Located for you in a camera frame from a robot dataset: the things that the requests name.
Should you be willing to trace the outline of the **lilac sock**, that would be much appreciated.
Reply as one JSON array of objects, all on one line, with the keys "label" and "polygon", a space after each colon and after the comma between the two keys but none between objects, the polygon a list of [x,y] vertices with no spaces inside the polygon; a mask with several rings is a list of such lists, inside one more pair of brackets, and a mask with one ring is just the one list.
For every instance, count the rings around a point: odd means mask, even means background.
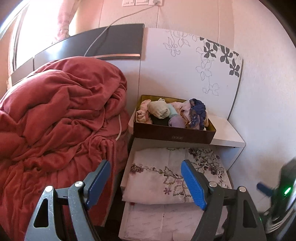
[{"label": "lilac sock", "polygon": [[180,115],[172,116],[170,118],[168,124],[170,127],[173,127],[173,128],[185,128],[186,127],[185,122]]}]

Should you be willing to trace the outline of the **blue patterned garment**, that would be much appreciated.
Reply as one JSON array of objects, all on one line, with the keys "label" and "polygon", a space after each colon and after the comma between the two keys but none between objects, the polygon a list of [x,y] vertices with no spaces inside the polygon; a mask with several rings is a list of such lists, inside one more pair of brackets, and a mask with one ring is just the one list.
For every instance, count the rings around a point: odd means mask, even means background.
[{"label": "blue patterned garment", "polygon": [[192,98],[189,100],[191,106],[190,128],[194,130],[203,130],[206,120],[206,107],[200,100]]}]

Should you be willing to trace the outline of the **beige soft garment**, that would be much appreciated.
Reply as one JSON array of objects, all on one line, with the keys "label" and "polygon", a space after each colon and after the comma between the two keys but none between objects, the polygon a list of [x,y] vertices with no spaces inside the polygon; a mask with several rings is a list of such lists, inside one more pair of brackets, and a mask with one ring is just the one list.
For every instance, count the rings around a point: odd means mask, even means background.
[{"label": "beige soft garment", "polygon": [[148,104],[151,102],[150,99],[146,99],[141,102],[139,110],[135,113],[135,118],[137,123],[146,123],[146,124],[152,124],[152,119],[149,116],[148,111]]}]

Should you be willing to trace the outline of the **white floral embroidered pillow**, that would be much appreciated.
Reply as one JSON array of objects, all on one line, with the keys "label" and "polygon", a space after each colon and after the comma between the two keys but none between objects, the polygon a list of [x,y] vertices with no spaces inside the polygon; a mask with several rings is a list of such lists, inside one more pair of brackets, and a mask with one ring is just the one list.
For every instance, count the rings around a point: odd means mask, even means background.
[{"label": "white floral embroidered pillow", "polygon": [[223,188],[231,188],[220,156],[211,148],[149,148],[135,152],[122,199],[139,204],[193,202],[181,174],[182,161]]}]

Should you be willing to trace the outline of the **white nightstand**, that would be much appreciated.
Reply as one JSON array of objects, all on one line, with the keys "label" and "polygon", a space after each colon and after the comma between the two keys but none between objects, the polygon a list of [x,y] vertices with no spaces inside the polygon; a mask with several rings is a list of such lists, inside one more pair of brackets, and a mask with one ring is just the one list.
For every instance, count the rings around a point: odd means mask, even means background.
[{"label": "white nightstand", "polygon": [[146,138],[131,137],[132,142],[125,172],[120,184],[121,190],[125,190],[128,173],[133,163],[134,154],[146,148],[196,148],[196,147],[211,147],[220,155],[222,163],[226,170],[233,165],[238,156],[246,146],[246,143],[241,138],[239,133],[225,118],[210,115],[210,121],[216,128],[216,133],[210,144],[197,144],[173,141],[150,140]]}]

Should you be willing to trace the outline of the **white open drawer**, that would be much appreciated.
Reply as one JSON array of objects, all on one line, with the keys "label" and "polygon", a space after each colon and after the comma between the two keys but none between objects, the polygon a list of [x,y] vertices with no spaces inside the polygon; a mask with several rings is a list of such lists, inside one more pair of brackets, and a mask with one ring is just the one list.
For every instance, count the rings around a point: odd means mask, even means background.
[{"label": "white open drawer", "polygon": [[125,203],[119,230],[122,240],[191,240],[203,210],[194,203]]}]

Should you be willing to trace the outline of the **red blanket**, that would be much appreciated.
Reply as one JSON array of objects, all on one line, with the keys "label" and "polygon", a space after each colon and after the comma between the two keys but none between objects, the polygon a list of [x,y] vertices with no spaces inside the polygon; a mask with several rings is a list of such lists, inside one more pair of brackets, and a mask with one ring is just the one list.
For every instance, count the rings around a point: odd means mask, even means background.
[{"label": "red blanket", "polygon": [[127,80],[89,57],[49,62],[1,99],[1,226],[23,240],[44,188],[71,186],[107,160],[111,176],[89,215],[102,225],[127,152]]}]

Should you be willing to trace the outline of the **dark cardboard box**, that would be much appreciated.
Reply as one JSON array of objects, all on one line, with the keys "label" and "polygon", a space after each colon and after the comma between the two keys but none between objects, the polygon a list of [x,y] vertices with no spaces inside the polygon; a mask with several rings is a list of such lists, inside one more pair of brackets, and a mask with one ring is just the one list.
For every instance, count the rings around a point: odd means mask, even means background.
[{"label": "dark cardboard box", "polygon": [[183,118],[185,128],[170,127],[168,122],[169,117],[159,119],[149,113],[152,119],[152,124],[137,123],[134,115],[133,118],[133,134],[136,138],[147,138],[152,140],[174,141],[174,142],[187,142],[210,144],[216,133],[216,128],[213,126],[208,118],[206,111],[206,120],[204,121],[205,127],[203,130],[194,130],[190,128],[191,122],[191,106],[189,100],[175,99],[169,97],[160,97],[154,95],[142,95],[138,101],[135,113],[139,110],[140,104],[146,99],[157,101],[160,98],[164,99],[166,103],[170,103]]}]

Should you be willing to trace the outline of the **white floral headboard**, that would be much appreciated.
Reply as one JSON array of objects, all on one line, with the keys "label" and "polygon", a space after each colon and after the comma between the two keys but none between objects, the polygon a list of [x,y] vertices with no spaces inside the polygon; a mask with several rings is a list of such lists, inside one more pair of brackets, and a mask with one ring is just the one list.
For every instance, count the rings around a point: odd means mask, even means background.
[{"label": "white floral headboard", "polygon": [[16,84],[49,61],[74,56],[105,60],[123,72],[130,113],[142,95],[157,95],[196,98],[204,102],[208,113],[229,118],[242,67],[237,52],[212,40],[126,24],[86,31],[57,42],[18,67],[11,81]]}]

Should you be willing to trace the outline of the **pink curtain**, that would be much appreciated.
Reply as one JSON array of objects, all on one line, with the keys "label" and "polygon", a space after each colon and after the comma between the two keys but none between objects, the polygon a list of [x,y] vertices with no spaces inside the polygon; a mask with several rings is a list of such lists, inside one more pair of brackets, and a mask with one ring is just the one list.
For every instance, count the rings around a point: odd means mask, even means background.
[{"label": "pink curtain", "polygon": [[79,0],[63,0],[57,16],[54,43],[69,37],[69,26],[79,7]]}]

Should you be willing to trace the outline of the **wall switch and outlet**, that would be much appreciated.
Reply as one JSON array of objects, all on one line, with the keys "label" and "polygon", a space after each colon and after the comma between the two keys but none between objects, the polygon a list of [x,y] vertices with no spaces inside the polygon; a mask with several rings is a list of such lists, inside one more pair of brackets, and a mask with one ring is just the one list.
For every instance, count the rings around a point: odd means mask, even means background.
[{"label": "wall switch and outlet", "polygon": [[123,0],[122,7],[126,6],[163,6],[163,0]]}]

